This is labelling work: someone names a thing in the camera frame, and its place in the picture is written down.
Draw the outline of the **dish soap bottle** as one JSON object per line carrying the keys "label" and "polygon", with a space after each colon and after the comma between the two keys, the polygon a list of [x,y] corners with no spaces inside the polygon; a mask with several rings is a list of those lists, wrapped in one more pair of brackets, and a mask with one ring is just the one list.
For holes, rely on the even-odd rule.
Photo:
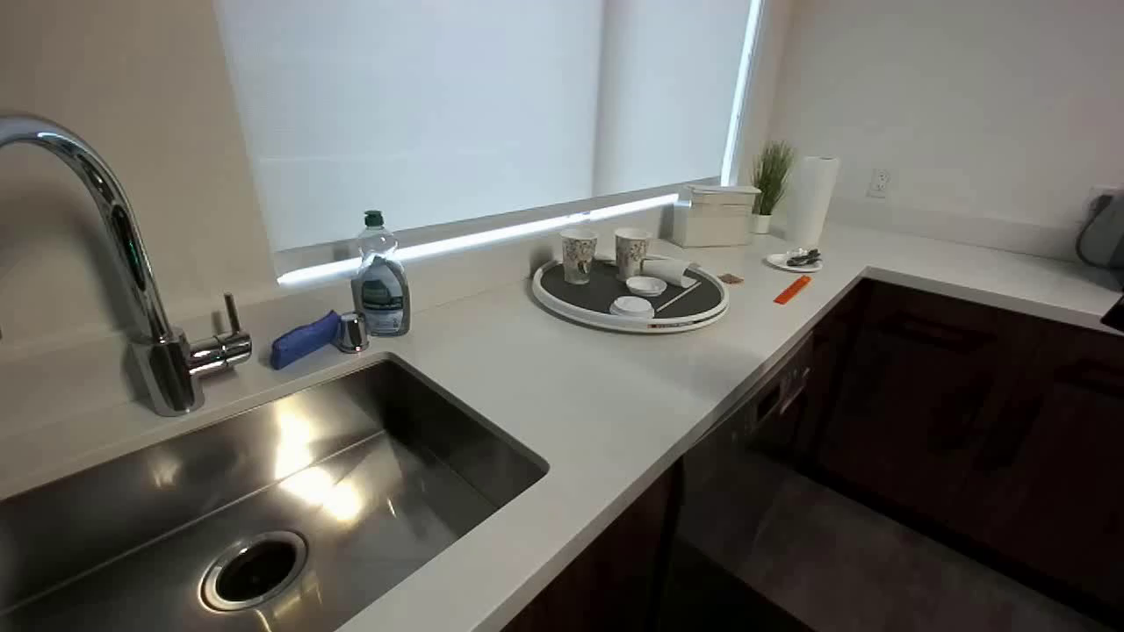
{"label": "dish soap bottle", "polygon": [[413,290],[404,270],[389,258],[394,235],[381,211],[361,217],[354,237],[358,270],[351,278],[351,298],[361,327],[372,338],[404,338],[413,327]]}

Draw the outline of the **small white dish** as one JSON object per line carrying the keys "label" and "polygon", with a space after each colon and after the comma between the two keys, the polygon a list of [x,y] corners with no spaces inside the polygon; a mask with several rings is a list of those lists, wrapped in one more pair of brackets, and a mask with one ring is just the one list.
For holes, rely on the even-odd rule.
{"label": "small white dish", "polygon": [[820,248],[791,248],[791,254],[771,254],[765,266],[787,270],[787,272],[810,272],[820,270],[822,254]]}

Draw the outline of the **blue dish brush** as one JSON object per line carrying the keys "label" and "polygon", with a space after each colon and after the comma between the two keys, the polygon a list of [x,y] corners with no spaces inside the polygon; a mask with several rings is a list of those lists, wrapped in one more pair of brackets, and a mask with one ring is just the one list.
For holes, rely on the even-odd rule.
{"label": "blue dish brush", "polygon": [[299,357],[306,357],[306,355],[313,355],[321,346],[361,350],[366,346],[366,334],[361,334],[354,314],[328,312],[328,314],[321,314],[313,323],[304,323],[304,327],[280,334],[271,344],[269,360],[273,368],[290,368],[290,364],[294,364]]}

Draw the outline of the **small white bowl front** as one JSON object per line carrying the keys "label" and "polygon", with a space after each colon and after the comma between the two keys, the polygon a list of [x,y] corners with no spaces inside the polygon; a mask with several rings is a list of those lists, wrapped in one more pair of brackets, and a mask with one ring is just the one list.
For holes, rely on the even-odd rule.
{"label": "small white bowl front", "polygon": [[650,314],[655,314],[655,304],[650,304],[646,298],[640,298],[640,295],[618,295],[618,298],[612,300],[612,312],[616,312],[616,314],[628,314],[628,319],[650,319]]}

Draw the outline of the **small white bowl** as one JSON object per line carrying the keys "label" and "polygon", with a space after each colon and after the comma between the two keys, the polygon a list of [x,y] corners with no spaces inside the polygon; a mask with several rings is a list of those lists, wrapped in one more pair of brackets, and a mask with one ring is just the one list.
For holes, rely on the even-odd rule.
{"label": "small white bowl", "polygon": [[637,272],[637,278],[625,278],[625,286],[628,286],[633,295],[656,298],[656,295],[669,290],[669,282]]}
{"label": "small white bowl", "polygon": [[655,304],[650,304],[646,298],[640,298],[640,295],[618,295],[618,298],[612,300],[612,312],[616,312],[616,314],[628,314],[628,319],[650,319],[650,314],[655,314]]}

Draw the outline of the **left patterned cup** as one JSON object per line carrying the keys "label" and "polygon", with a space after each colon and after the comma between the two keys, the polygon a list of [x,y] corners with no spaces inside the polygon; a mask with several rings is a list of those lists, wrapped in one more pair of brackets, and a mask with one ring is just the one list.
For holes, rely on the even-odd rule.
{"label": "left patterned cup", "polygon": [[587,227],[561,230],[561,278],[571,284],[587,284],[596,254],[596,235]]}

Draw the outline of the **patterned cup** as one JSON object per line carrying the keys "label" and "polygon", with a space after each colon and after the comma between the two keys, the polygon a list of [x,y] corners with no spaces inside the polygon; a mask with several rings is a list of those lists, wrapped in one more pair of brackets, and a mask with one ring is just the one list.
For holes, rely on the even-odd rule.
{"label": "patterned cup", "polygon": [[616,230],[616,266],[618,266],[618,278],[633,278],[633,272],[643,270],[646,247],[650,247],[650,235],[640,230],[640,227],[618,227],[618,230]]}
{"label": "patterned cup", "polygon": [[587,284],[596,254],[596,235],[587,227],[561,230],[561,278],[571,284]]}

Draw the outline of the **small white bowl back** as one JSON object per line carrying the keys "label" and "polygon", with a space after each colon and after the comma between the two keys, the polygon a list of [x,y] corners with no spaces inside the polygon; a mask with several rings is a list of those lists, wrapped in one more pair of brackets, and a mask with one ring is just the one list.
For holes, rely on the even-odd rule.
{"label": "small white bowl back", "polygon": [[669,282],[637,272],[637,278],[625,278],[625,286],[628,286],[633,295],[656,298],[656,295],[669,290]]}

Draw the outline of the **round dark serving tray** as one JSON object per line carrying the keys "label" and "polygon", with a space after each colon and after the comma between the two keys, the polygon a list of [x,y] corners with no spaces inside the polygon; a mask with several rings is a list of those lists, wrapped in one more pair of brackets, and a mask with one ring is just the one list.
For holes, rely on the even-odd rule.
{"label": "round dark serving tray", "polygon": [[571,284],[558,263],[540,263],[532,298],[580,327],[650,338],[703,330],[730,304],[726,284],[703,266],[690,266],[678,284],[646,272],[622,282],[612,258],[596,258],[587,284]]}

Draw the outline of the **right patterned cup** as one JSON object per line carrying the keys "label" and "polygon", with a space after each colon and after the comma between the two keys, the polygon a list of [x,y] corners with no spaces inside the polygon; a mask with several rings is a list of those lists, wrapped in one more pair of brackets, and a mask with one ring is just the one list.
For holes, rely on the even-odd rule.
{"label": "right patterned cup", "polygon": [[643,270],[646,247],[650,247],[650,235],[640,230],[640,227],[618,227],[618,230],[616,230],[616,266],[618,266],[618,278],[633,278],[633,272]]}

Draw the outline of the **white rolled cloth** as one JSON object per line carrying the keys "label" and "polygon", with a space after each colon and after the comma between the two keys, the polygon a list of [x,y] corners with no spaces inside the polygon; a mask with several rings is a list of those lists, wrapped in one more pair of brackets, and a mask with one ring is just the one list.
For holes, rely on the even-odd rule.
{"label": "white rolled cloth", "polygon": [[643,258],[646,278],[661,278],[674,286],[701,286],[701,278],[694,278],[690,270],[694,270],[694,263],[674,258],[674,256],[646,256]]}

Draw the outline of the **white storage box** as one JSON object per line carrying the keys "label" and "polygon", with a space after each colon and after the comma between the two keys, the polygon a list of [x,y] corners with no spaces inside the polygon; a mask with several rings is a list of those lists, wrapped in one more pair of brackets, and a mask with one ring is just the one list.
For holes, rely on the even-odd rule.
{"label": "white storage box", "polygon": [[757,187],[696,187],[674,204],[670,237],[690,248],[746,247],[757,197]]}

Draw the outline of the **orange flat tool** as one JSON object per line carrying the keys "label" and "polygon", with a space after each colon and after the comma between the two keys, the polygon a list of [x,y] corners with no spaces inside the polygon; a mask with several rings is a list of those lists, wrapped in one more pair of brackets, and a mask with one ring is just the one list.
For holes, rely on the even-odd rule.
{"label": "orange flat tool", "polygon": [[787,304],[787,300],[797,298],[810,284],[812,284],[812,272],[800,272],[800,278],[791,282],[774,300],[778,300],[778,304]]}

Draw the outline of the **white roller window blind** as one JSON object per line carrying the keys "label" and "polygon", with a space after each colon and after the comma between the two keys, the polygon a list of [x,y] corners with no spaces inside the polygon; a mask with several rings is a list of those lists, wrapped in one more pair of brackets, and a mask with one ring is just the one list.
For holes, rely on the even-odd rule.
{"label": "white roller window blind", "polygon": [[725,169],[751,0],[215,0],[273,248]]}

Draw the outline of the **stainless steel dishwasher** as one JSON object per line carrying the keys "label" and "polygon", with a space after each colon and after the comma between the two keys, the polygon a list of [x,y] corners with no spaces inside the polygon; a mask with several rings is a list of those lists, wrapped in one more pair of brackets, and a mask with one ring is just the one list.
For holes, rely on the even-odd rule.
{"label": "stainless steel dishwasher", "polygon": [[806,632],[743,564],[780,491],[765,454],[791,446],[810,376],[812,344],[797,344],[682,456],[655,632]]}

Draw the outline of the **small green potted plant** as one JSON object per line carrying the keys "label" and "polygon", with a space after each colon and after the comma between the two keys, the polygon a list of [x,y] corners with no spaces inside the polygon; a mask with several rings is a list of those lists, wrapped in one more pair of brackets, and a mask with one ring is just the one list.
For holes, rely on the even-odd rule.
{"label": "small green potted plant", "polygon": [[764,146],[764,159],[759,159],[759,169],[757,169],[757,207],[751,207],[751,217],[757,217],[757,227],[765,230],[771,227],[771,217],[785,197],[785,178],[793,163],[793,146],[791,142],[765,142]]}

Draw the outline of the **white paper towel roll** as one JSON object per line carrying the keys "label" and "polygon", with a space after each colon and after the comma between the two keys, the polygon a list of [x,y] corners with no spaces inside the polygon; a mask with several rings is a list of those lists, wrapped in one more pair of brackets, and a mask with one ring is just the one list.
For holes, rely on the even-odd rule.
{"label": "white paper towel roll", "polygon": [[787,181],[787,237],[800,248],[815,248],[831,217],[841,161],[806,153],[791,169]]}

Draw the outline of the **stainless steel sink basin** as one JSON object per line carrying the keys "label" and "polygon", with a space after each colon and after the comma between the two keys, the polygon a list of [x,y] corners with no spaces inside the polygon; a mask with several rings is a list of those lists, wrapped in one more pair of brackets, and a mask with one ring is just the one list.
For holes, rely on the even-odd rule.
{"label": "stainless steel sink basin", "polygon": [[339,632],[547,475],[387,357],[0,502],[0,632]]}

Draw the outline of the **chrome kitchen faucet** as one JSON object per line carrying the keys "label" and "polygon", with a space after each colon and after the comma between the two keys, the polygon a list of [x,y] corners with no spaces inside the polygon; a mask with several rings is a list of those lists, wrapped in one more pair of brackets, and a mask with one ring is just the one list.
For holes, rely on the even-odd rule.
{"label": "chrome kitchen faucet", "polygon": [[253,357],[253,334],[239,323],[235,298],[224,298],[230,334],[219,334],[208,344],[195,344],[168,319],[153,258],[135,227],[127,194],[109,161],[64,121],[33,113],[0,114],[0,146],[12,142],[33,142],[60,159],[93,194],[102,220],[109,224],[115,266],[125,272],[125,284],[132,286],[135,312],[145,319],[135,357],[153,406],[157,415],[188,415],[201,406],[208,376],[232,373],[239,360]]}

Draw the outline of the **dark wood cabinet front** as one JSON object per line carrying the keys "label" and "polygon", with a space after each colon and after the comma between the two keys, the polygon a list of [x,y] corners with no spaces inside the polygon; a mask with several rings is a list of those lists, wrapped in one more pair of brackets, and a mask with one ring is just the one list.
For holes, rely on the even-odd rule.
{"label": "dark wood cabinet front", "polygon": [[1124,614],[1124,338],[858,284],[812,461],[1081,607]]}

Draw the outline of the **grey appliance at edge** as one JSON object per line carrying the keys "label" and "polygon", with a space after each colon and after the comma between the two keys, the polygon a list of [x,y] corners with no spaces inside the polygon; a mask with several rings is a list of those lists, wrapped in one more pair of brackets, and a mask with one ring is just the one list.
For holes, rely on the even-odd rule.
{"label": "grey appliance at edge", "polygon": [[1103,194],[1092,199],[1092,214],[1078,230],[1074,254],[1088,266],[1124,266],[1124,194]]}

